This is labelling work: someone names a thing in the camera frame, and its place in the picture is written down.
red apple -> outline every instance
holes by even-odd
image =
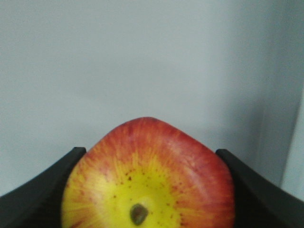
[[[177,128],[128,121],[75,166],[63,228],[232,228],[234,186],[225,163]]]

